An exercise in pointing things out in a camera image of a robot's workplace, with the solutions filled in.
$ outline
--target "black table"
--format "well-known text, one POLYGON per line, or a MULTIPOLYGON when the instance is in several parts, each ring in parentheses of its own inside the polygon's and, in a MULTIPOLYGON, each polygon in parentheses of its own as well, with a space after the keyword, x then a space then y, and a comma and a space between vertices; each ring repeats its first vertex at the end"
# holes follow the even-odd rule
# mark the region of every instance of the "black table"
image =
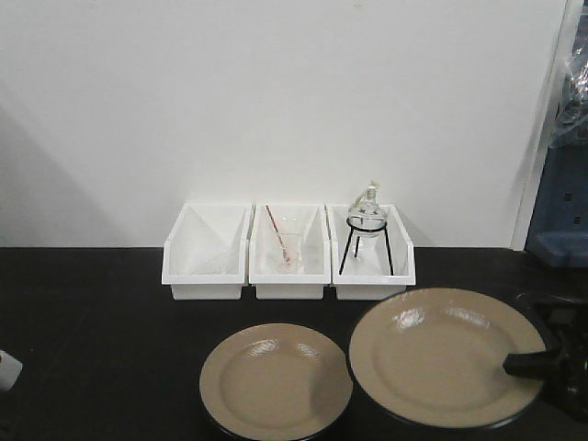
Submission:
MULTIPOLYGON (((173 301, 161 285, 161 249, 0 249, 0 347, 24 363, 0 395, 8 439, 224 440, 198 396, 209 351, 245 327, 294 322, 345 351, 371 301, 173 301)), ((588 296, 587 270, 546 268, 504 249, 416 250, 416 288, 474 289, 512 302, 521 292, 588 296)), ((319 440, 585 440, 580 424, 542 400, 492 430, 412 426, 356 386, 319 440)))

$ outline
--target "beige plate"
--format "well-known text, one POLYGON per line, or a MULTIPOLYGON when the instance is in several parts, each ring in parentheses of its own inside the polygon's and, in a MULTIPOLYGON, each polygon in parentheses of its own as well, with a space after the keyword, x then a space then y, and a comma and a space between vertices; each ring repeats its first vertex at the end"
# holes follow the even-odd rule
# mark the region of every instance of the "beige plate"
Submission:
POLYGON ((439 427, 507 422, 543 383, 507 375, 509 353, 545 350, 522 314, 473 291, 430 288, 382 301, 351 337, 351 368, 390 412, 439 427))
POLYGON ((343 412, 352 389, 339 346, 287 323, 230 336, 200 374, 200 395, 212 418, 234 435, 257 440, 321 432, 343 412))

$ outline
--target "plastic bin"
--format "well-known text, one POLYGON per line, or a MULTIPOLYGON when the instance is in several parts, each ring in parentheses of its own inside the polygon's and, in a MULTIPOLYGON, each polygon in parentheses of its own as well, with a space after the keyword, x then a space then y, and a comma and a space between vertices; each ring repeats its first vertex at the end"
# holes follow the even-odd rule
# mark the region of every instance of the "plastic bin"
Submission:
POLYGON ((346 223, 348 205, 327 205, 329 233, 333 257, 333 284, 339 300, 381 300, 406 290, 416 283, 413 242, 409 237, 398 211, 393 205, 380 205, 388 212, 388 235, 394 275, 386 252, 384 233, 375 238, 362 237, 357 257, 354 256, 355 236, 349 247, 342 275, 339 267, 349 236, 346 223))
POLYGON ((174 299, 239 299, 247 284, 251 205, 186 203, 164 245, 162 283, 174 299))
POLYGON ((331 282, 331 248, 323 205, 269 204, 280 233, 299 236, 282 241, 267 213, 266 204, 255 207, 249 244, 249 281, 258 299, 322 299, 331 282), (300 259, 295 267, 287 260, 300 259))
POLYGON ((588 146, 549 149, 526 250, 546 265, 588 267, 588 146))
POLYGON ((21 370, 22 363, 0 350, 0 392, 12 389, 21 370))

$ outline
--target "white wall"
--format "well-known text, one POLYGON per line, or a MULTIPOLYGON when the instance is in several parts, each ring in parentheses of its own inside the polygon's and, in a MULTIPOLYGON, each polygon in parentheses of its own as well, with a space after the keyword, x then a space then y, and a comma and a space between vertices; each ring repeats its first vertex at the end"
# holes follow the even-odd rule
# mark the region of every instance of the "white wall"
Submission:
POLYGON ((0 245, 162 245, 185 199, 510 246, 565 0, 5 0, 0 245))

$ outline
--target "white plastic bin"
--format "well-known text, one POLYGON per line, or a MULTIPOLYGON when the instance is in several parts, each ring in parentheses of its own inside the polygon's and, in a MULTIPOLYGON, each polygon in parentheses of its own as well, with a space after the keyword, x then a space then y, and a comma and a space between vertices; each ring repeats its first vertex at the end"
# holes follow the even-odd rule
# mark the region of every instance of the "white plastic bin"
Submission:
POLYGON ((241 297, 251 213, 249 204, 184 205, 164 245, 162 283, 174 299, 241 297))
POLYGON ((21 370, 22 363, 0 350, 0 392, 12 389, 21 370))
POLYGON ((266 204, 255 207, 249 244, 249 282, 258 299, 322 299, 322 289, 331 283, 331 245, 324 205, 269 204, 280 233, 292 233, 296 241, 278 239, 266 204), (300 261, 292 268, 287 260, 300 261))
POLYGON ((382 232, 375 238, 362 237, 357 257, 354 256, 354 235, 345 259, 344 271, 339 276, 339 267, 349 236, 346 223, 347 205, 327 205, 329 232, 333 257, 333 284, 339 300, 381 300, 406 290, 416 283, 413 242, 402 225, 398 211, 393 205, 380 205, 388 212, 388 235, 394 275, 386 252, 386 238, 382 232))

